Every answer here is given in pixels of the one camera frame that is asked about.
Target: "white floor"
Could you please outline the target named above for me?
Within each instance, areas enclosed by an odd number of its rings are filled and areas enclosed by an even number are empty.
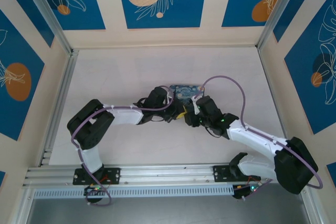
[[[91,99],[130,105],[159,85],[202,84],[223,74],[237,80],[246,93],[245,121],[283,136],[268,84],[254,47],[160,47],[81,50],[56,136],[50,165],[79,164],[66,128]],[[212,80],[205,88],[223,113],[240,116],[242,95],[228,80]],[[229,162],[247,146],[214,138],[184,119],[145,125],[111,126],[99,143],[105,164],[185,164]]]

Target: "purple cable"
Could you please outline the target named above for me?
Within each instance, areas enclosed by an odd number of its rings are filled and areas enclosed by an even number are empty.
[[[84,163],[84,159],[83,159],[83,156],[82,156],[82,153],[80,151],[80,146],[79,144],[77,144],[75,142],[75,136],[77,135],[77,133],[80,131],[80,129],[87,123],[89,122],[93,117],[95,117],[96,115],[100,114],[101,112],[104,112],[106,110],[114,110],[114,109],[131,109],[131,110],[143,110],[143,111],[160,111],[160,110],[165,110],[167,109],[173,102],[174,100],[174,92],[172,91],[171,88],[167,87],[167,86],[159,86],[161,88],[166,88],[169,90],[169,93],[171,95],[171,99],[169,101],[169,103],[162,107],[162,108],[157,108],[157,109],[148,109],[148,108],[137,108],[137,107],[131,107],[131,106],[114,106],[114,107],[106,107],[106,108],[103,108],[103,109],[100,109],[100,110],[97,110],[96,112],[94,112],[93,114],[91,114],[89,117],[87,117],[78,127],[77,129],[73,132],[72,136],[71,136],[71,142],[72,144],[78,149],[77,152],[78,152],[78,156],[79,156],[79,159],[80,161],[82,162],[82,165],[83,165],[83,168],[86,170],[86,172],[90,175],[90,177],[97,183],[97,185],[99,185],[102,190],[106,193],[106,195],[109,197],[109,202],[107,204],[91,204],[93,206],[97,206],[97,207],[105,207],[105,206],[109,206],[112,204],[112,197],[110,195],[110,193],[108,192],[108,190],[95,178],[95,176],[90,172],[89,168],[86,166],[86,164]],[[88,196],[90,194],[92,194],[94,192],[94,190],[90,191],[87,193],[86,197],[85,197],[85,200],[89,203],[88,201]]]
[[[241,85],[234,79],[232,79],[231,77],[229,76],[213,76],[209,79],[207,79],[205,81],[205,83],[202,85],[199,93],[196,95],[196,98],[202,93],[203,89],[204,89],[204,86],[211,80],[213,79],[216,79],[216,78],[224,78],[224,79],[227,79],[227,80],[230,80],[232,81],[235,85],[237,85],[240,89],[240,91],[242,92],[241,94],[243,95],[243,106],[242,106],[242,112],[240,113],[240,121],[241,121],[241,124],[244,128],[246,128],[246,124],[244,123],[244,120],[243,120],[243,115],[244,115],[244,111],[245,111],[245,104],[246,104],[246,96],[245,96],[245,92],[243,90],[243,88],[241,87]],[[266,136],[260,132],[257,132],[255,130],[252,130],[250,128],[246,128],[248,131],[252,132],[252,133],[255,133],[257,134],[258,136],[261,136],[271,142],[273,142],[273,139],[269,136]],[[293,151],[291,148],[285,146],[284,144],[282,143],[279,143],[279,142],[276,142],[277,145],[281,146],[282,148],[284,148],[285,150],[287,150],[289,153],[291,153],[292,155],[294,155],[299,161],[301,161],[315,176],[315,178],[317,179],[317,181],[319,182],[319,185],[316,186],[316,185],[312,185],[312,184],[307,184],[307,186],[309,187],[312,187],[312,188],[316,188],[316,189],[322,189],[323,188],[323,182],[322,182],[322,179],[321,177],[317,174],[317,172],[307,163],[307,161],[305,161],[302,157],[300,157],[299,154],[297,154],[295,151]]]

